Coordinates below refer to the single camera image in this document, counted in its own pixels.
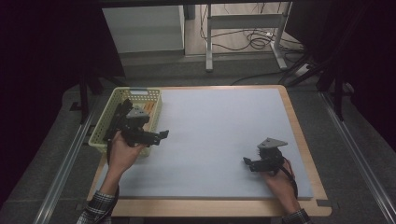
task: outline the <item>hand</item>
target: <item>hand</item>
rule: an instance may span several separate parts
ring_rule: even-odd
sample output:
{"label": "hand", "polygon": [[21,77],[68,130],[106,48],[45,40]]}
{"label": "hand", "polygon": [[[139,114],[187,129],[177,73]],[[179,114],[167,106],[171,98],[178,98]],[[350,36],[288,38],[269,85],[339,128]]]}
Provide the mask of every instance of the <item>hand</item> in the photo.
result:
{"label": "hand", "polygon": [[[294,177],[289,160],[285,159],[283,167],[285,167],[285,169]],[[271,175],[267,172],[260,172],[260,175],[264,178],[268,188],[279,199],[288,215],[301,209],[300,204],[294,196],[293,186],[291,185],[288,176],[283,171],[279,170],[276,175]]]}
{"label": "hand", "polygon": [[134,164],[140,152],[145,147],[146,145],[142,144],[136,147],[130,147],[122,137],[120,131],[115,134],[112,141],[106,178],[100,188],[102,193],[109,195],[116,193],[123,173]]}

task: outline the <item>plastic basket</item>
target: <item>plastic basket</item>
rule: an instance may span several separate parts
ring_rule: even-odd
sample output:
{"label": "plastic basket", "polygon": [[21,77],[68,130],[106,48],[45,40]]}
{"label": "plastic basket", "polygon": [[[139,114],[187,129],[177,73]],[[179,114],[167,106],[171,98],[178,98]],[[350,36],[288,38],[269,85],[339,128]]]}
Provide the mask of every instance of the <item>plastic basket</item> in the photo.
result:
{"label": "plastic basket", "polygon": [[[88,144],[96,147],[101,152],[106,152],[107,141],[103,140],[108,126],[113,118],[114,112],[119,103],[129,99],[134,105],[138,105],[145,109],[146,105],[151,108],[149,111],[149,122],[143,127],[145,131],[155,133],[158,118],[160,116],[163,101],[161,99],[161,91],[157,89],[136,89],[129,87],[118,87],[111,93],[107,101],[106,107],[96,124]],[[144,148],[140,156],[147,157],[151,151],[151,147]]]}

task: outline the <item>plaid sleeve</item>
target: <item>plaid sleeve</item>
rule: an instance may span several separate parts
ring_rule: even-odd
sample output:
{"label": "plaid sleeve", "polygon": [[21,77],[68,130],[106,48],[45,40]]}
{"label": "plaid sleeve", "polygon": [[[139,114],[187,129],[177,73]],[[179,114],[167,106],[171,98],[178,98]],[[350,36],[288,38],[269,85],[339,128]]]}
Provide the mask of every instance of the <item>plaid sleeve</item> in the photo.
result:
{"label": "plaid sleeve", "polygon": [[293,214],[282,217],[282,224],[312,224],[312,222],[305,210],[301,209]]}
{"label": "plaid sleeve", "polygon": [[107,195],[97,190],[93,195],[92,200],[88,203],[88,206],[79,217],[77,224],[97,223],[104,214],[106,214],[106,217],[100,220],[100,223],[110,224],[111,210],[113,209],[116,200],[115,196]]}

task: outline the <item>wrist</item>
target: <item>wrist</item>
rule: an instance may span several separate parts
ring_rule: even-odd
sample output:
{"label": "wrist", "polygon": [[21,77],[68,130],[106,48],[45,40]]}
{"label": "wrist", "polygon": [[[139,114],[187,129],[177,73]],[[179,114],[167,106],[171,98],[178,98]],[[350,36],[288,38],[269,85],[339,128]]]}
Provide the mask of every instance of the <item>wrist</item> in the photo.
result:
{"label": "wrist", "polygon": [[108,170],[105,180],[99,191],[107,195],[115,195],[121,176],[122,174],[119,172],[112,172],[111,170]]}
{"label": "wrist", "polygon": [[293,214],[301,210],[299,202],[295,198],[288,198],[285,200],[280,200],[287,215]]}

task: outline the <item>wooden frame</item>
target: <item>wooden frame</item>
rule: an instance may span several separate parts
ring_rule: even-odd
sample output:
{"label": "wooden frame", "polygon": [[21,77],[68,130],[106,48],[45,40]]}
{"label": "wooden frame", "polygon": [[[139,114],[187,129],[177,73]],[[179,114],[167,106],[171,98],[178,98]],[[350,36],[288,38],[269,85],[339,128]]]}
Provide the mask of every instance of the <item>wooden frame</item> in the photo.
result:
{"label": "wooden frame", "polygon": [[[294,113],[289,95],[283,86],[211,86],[211,87],[163,87],[162,90],[238,90],[278,89],[289,117],[301,157],[311,181],[314,197],[299,201],[311,217],[326,217],[330,207],[318,206],[317,200],[328,200],[318,176],[317,168],[305,142],[303,131]],[[92,198],[95,186],[106,162],[104,155],[92,182],[88,200]],[[114,208],[113,217],[281,217],[283,208],[278,200],[170,200],[170,199],[120,199]]]}

